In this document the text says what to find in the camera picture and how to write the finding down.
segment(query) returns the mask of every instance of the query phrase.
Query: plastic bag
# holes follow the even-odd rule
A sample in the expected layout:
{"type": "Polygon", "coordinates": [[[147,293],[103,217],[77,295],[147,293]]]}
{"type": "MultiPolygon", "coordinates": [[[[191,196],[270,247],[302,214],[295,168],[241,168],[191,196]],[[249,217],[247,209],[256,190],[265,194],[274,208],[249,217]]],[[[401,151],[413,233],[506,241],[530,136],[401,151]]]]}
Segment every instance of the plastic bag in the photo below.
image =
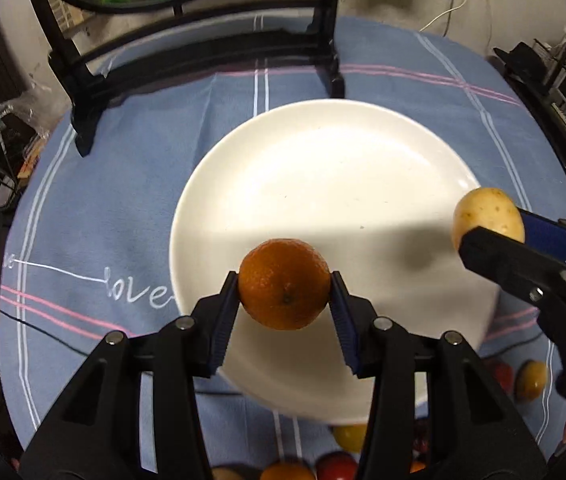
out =
{"type": "Polygon", "coordinates": [[[66,103],[52,93],[52,89],[35,81],[32,88],[19,97],[0,104],[0,120],[7,114],[14,114],[29,124],[41,139],[48,140],[65,113],[66,103]]]}

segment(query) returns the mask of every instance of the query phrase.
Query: wall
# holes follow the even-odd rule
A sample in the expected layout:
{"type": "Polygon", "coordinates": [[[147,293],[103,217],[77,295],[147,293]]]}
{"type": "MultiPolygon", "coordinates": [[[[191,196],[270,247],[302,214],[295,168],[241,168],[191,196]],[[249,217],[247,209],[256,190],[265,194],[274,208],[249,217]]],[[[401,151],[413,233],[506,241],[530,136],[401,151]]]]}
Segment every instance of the wall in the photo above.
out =
{"type": "MultiPolygon", "coordinates": [[[[190,7],[227,1],[233,0],[201,0],[190,7]]],[[[494,46],[510,50],[519,41],[529,43],[534,38],[556,44],[563,35],[566,0],[489,0],[489,3],[488,0],[469,0],[463,9],[454,12],[448,37],[475,52],[486,54],[494,46]]],[[[340,0],[339,13],[418,29],[447,9],[448,5],[449,0],[340,0]]],[[[156,15],[102,16],[84,27],[75,41],[80,50],[88,50],[94,43],[137,27],[145,20],[154,19],[156,15]]],[[[62,93],[48,67],[50,46],[38,25],[30,1],[0,0],[0,25],[23,75],[32,76],[55,92],[62,93]]],[[[441,19],[428,30],[441,34],[444,28],[445,19],[441,19]]]]}

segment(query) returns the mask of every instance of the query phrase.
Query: white stripe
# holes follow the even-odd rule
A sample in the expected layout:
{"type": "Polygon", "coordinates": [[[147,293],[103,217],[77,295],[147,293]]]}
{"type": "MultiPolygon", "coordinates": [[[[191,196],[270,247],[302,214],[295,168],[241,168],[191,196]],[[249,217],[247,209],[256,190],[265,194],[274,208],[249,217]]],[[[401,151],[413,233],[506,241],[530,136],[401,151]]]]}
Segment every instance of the white stripe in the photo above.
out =
{"type": "Polygon", "coordinates": [[[79,280],[86,280],[86,282],[108,283],[108,280],[103,280],[102,278],[91,278],[90,276],[82,276],[80,274],[75,274],[74,272],[70,272],[69,270],[59,269],[58,267],[52,267],[50,265],[35,264],[33,262],[26,262],[26,261],[23,261],[23,260],[17,260],[16,258],[13,259],[13,261],[17,262],[19,264],[23,264],[24,266],[41,267],[42,269],[56,270],[57,272],[67,274],[68,276],[78,278],[79,280]]]}
{"type": "MultiPolygon", "coordinates": [[[[552,353],[552,342],[548,339],[547,340],[547,354],[545,355],[545,366],[550,360],[550,354],[552,353]]],[[[540,428],[538,428],[538,433],[536,434],[535,441],[538,444],[538,439],[541,436],[543,428],[545,426],[545,422],[547,421],[547,410],[545,407],[545,394],[547,393],[547,384],[543,388],[543,397],[541,397],[541,406],[543,407],[543,422],[541,423],[540,428]]]]}
{"type": "Polygon", "coordinates": [[[530,201],[527,197],[527,193],[523,187],[522,181],[520,176],[518,175],[518,171],[512,161],[511,155],[509,155],[508,149],[503,142],[502,138],[498,134],[496,127],[494,126],[492,115],[485,109],[485,107],[480,102],[480,99],[476,96],[476,94],[472,91],[469,87],[467,81],[463,78],[463,75],[458,71],[458,69],[454,66],[454,64],[447,58],[445,55],[439,51],[432,43],[428,40],[428,38],[424,38],[420,34],[416,34],[417,39],[419,42],[425,47],[425,49],[436,57],[441,64],[445,67],[445,69],[454,77],[456,77],[460,83],[463,85],[463,91],[467,95],[470,102],[474,105],[474,108],[479,112],[480,119],[487,129],[490,137],[498,149],[501,158],[503,159],[503,163],[505,163],[506,170],[508,170],[509,177],[512,180],[512,184],[514,185],[514,189],[516,194],[518,195],[518,200],[521,206],[526,208],[528,211],[532,210],[530,201]]]}
{"type": "MultiPolygon", "coordinates": [[[[41,216],[41,210],[43,209],[43,204],[45,203],[45,198],[48,195],[48,191],[50,190],[50,186],[52,185],[52,182],[54,181],[54,177],[57,174],[58,168],[61,167],[61,163],[66,158],[66,154],[68,153],[68,148],[70,148],[70,146],[72,144],[72,140],[74,139],[74,134],[75,134],[75,132],[74,132],[74,130],[72,130],[72,133],[68,137],[68,142],[66,142],[66,145],[63,148],[63,152],[61,154],[61,157],[57,160],[57,163],[56,163],[54,169],[52,170],[52,173],[50,173],[50,178],[48,179],[48,181],[45,184],[45,188],[43,190],[43,194],[41,195],[41,200],[39,200],[37,212],[36,212],[36,215],[34,217],[34,223],[32,225],[32,232],[30,234],[30,240],[28,241],[29,247],[28,247],[28,250],[27,250],[26,255],[25,255],[25,261],[29,260],[30,254],[32,254],[32,248],[34,247],[34,239],[35,239],[35,236],[36,236],[36,233],[37,233],[37,225],[39,224],[39,217],[41,216]]],[[[25,292],[27,277],[28,277],[28,267],[23,266],[23,278],[22,278],[22,288],[21,288],[22,292],[25,292]]],[[[41,424],[41,419],[39,418],[39,414],[37,413],[36,407],[34,405],[34,399],[32,397],[32,391],[30,389],[30,379],[28,377],[28,338],[27,338],[25,330],[23,330],[23,354],[24,354],[24,357],[25,357],[25,359],[23,361],[23,375],[25,377],[25,386],[28,388],[28,394],[30,396],[30,400],[32,401],[32,407],[34,408],[34,415],[36,415],[37,420],[39,421],[39,424],[41,424]]]]}
{"type": "Polygon", "coordinates": [[[297,444],[297,458],[303,460],[303,448],[301,447],[301,431],[298,429],[298,419],[296,417],[292,418],[292,424],[294,425],[294,442],[297,444]]]}
{"type": "Polygon", "coordinates": [[[552,361],[554,358],[554,349],[556,348],[556,345],[554,343],[552,343],[550,341],[550,352],[549,352],[549,359],[545,359],[545,365],[547,366],[548,370],[549,370],[549,381],[548,383],[545,385],[545,388],[543,389],[543,402],[544,402],[544,406],[543,406],[543,416],[546,413],[547,415],[543,417],[543,423],[541,424],[540,429],[538,430],[538,433],[536,434],[536,444],[539,445],[541,443],[541,440],[543,439],[544,435],[545,435],[545,431],[547,430],[547,427],[550,425],[550,396],[552,395],[552,385],[554,384],[554,371],[552,370],[552,361]]]}
{"type": "MultiPolygon", "coordinates": [[[[256,31],[256,18],[254,17],[254,23],[252,25],[252,30],[256,31]]],[[[256,117],[259,114],[259,60],[254,62],[254,106],[252,109],[252,117],[256,117]]]]}
{"type": "MultiPolygon", "coordinates": [[[[261,15],[261,30],[263,30],[263,15],[261,15]]],[[[269,112],[268,58],[265,58],[265,111],[269,112]]]]}
{"type": "Polygon", "coordinates": [[[274,416],[274,433],[277,437],[277,449],[279,450],[279,460],[285,462],[285,452],[283,451],[283,435],[281,433],[281,418],[279,412],[272,412],[274,416]]]}
{"type": "MultiPolygon", "coordinates": [[[[30,213],[28,215],[28,223],[26,224],[25,234],[23,235],[23,245],[22,245],[22,248],[21,248],[21,258],[23,258],[23,255],[25,254],[26,245],[27,245],[27,242],[28,242],[28,238],[30,236],[30,229],[32,227],[32,215],[33,215],[35,209],[38,206],[41,191],[43,189],[45,182],[49,178],[50,173],[52,172],[52,169],[54,168],[54,165],[56,164],[56,162],[58,160],[58,157],[61,155],[61,152],[62,152],[63,146],[64,146],[64,142],[66,142],[66,139],[68,138],[68,135],[70,134],[70,131],[72,131],[72,125],[71,124],[70,124],[70,126],[68,126],[68,129],[63,134],[63,137],[61,138],[61,142],[58,145],[57,153],[55,153],[55,156],[52,158],[52,162],[46,168],[46,172],[43,174],[43,179],[41,179],[41,182],[39,183],[39,187],[38,187],[38,189],[37,189],[37,191],[34,195],[34,199],[32,200],[32,206],[30,208],[30,213]]],[[[23,266],[22,265],[17,266],[17,275],[16,275],[16,290],[17,291],[21,290],[22,271],[23,271],[23,266]]],[[[22,296],[17,296],[16,301],[17,301],[17,303],[19,303],[19,302],[25,303],[25,298],[23,298],[22,296]]],[[[25,310],[17,307],[16,308],[16,318],[21,319],[21,320],[25,320],[25,310]]],[[[22,339],[23,338],[25,338],[25,325],[22,325],[22,323],[17,323],[17,325],[16,325],[16,342],[17,342],[17,350],[18,350],[18,358],[19,358],[19,378],[21,380],[21,385],[23,387],[23,394],[25,396],[25,401],[26,401],[26,404],[28,405],[28,411],[30,412],[30,418],[32,419],[32,425],[36,429],[36,427],[38,425],[37,421],[39,421],[39,424],[40,424],[41,419],[39,418],[39,413],[37,412],[36,407],[34,405],[34,400],[32,399],[32,394],[30,392],[29,387],[26,385],[26,379],[24,378],[24,375],[23,375],[23,366],[24,366],[23,350],[22,350],[22,339]]]]}

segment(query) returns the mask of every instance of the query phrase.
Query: black metal frame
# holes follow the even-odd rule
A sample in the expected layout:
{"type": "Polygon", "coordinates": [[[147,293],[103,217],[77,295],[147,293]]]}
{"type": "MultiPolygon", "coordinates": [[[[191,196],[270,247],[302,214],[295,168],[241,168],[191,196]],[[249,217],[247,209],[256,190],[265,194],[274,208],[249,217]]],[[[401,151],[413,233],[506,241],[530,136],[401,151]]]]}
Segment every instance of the black metal frame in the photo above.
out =
{"type": "MultiPolygon", "coordinates": [[[[210,377],[221,364],[214,357],[224,354],[238,306],[237,274],[230,272],[220,294],[200,300],[191,317],[151,335],[107,335],[46,415],[22,457],[20,475],[212,480],[192,376],[210,377]],[[154,378],[156,474],[141,468],[139,458],[144,371],[154,378]]],[[[454,333],[459,339],[451,342],[447,335],[439,340],[412,335],[396,323],[377,328],[373,306],[350,296],[338,272],[332,273],[330,308],[336,326],[335,311],[356,316],[358,340],[366,349],[361,354],[366,366],[357,375],[375,377],[357,480],[410,474],[415,372],[428,374],[431,447],[430,467],[413,478],[478,480],[499,471],[525,480],[543,477],[545,460],[525,422],[460,335],[454,333]]]]}
{"type": "MultiPolygon", "coordinates": [[[[72,2],[87,8],[82,2],[72,2]]],[[[81,156],[90,153],[103,110],[114,99],[138,91],[158,80],[204,73],[222,66],[268,58],[271,66],[317,66],[321,69],[329,95],[332,98],[344,98],[345,82],[339,69],[339,56],[334,44],[337,4],[338,0],[256,0],[198,10],[139,28],[81,55],[74,43],[61,33],[48,0],[32,0],[43,32],[52,46],[50,66],[73,104],[72,124],[77,132],[75,142],[81,156]],[[313,21],[305,32],[265,30],[187,44],[133,60],[111,70],[107,77],[92,75],[86,66],[90,60],[115,48],[167,28],[241,12],[289,8],[314,9],[313,21]]]]}

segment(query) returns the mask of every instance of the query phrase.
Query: yellow fruit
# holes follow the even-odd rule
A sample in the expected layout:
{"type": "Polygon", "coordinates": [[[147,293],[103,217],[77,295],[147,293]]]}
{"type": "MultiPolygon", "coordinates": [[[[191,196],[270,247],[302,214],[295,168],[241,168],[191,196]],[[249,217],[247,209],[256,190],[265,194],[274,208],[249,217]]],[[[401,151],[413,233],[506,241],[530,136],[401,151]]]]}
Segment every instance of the yellow fruit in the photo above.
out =
{"type": "Polygon", "coordinates": [[[354,424],[352,426],[335,426],[332,435],[336,443],[345,451],[360,453],[365,442],[367,424],[354,424]]]}
{"type": "Polygon", "coordinates": [[[330,269],[301,240],[269,240],[241,262],[239,296],[262,325],[297,330],[313,322],[330,299],[330,269]]]}
{"type": "Polygon", "coordinates": [[[529,402],[539,397],[547,384],[547,366],[540,361],[528,361],[518,371],[514,397],[518,402],[529,402]]]}
{"type": "Polygon", "coordinates": [[[278,462],[269,466],[259,480],[315,480],[312,473],[303,464],[297,462],[278,462]]]}
{"type": "Polygon", "coordinates": [[[525,242],[523,219],[516,204],[495,187],[474,189],[456,205],[452,224],[454,248],[458,251],[463,235],[479,226],[525,242]]]}

